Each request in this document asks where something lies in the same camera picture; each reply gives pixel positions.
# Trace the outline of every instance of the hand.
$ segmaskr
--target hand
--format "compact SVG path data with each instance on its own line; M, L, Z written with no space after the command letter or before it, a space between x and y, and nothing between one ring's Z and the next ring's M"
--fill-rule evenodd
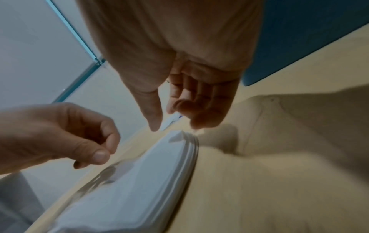
M71 158L74 168L104 164L120 135L112 119L75 104L0 112L0 174Z
M157 88L168 78L167 112L194 129L226 116L251 64L262 0L78 0L104 58L118 71L151 130L163 114Z

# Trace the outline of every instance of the dark blue panel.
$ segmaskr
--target dark blue panel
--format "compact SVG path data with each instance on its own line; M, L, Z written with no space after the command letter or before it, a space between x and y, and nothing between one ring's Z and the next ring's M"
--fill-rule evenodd
M369 23L368 0L266 0L251 85Z

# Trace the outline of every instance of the wooden surface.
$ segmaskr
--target wooden surface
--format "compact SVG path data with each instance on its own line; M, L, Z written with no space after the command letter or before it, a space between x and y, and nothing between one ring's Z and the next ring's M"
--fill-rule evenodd
M198 161L168 232L369 232L369 26L250 87L227 118L138 132L109 164L168 130L198 135ZM44 232L96 167L27 232Z

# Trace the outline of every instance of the fingernail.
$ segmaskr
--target fingernail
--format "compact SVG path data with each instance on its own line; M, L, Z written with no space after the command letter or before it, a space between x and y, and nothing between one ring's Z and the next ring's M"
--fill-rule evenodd
M98 150L92 157L92 162L95 164L104 164L109 160L109 153L104 150Z

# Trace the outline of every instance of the table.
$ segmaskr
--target table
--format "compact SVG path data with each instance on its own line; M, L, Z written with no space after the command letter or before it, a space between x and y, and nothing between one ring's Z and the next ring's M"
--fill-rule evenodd
M168 232L368 232L369 25L249 87L217 128L182 119L139 131L28 233L45 232L105 167L135 158L169 130L199 138L199 156Z

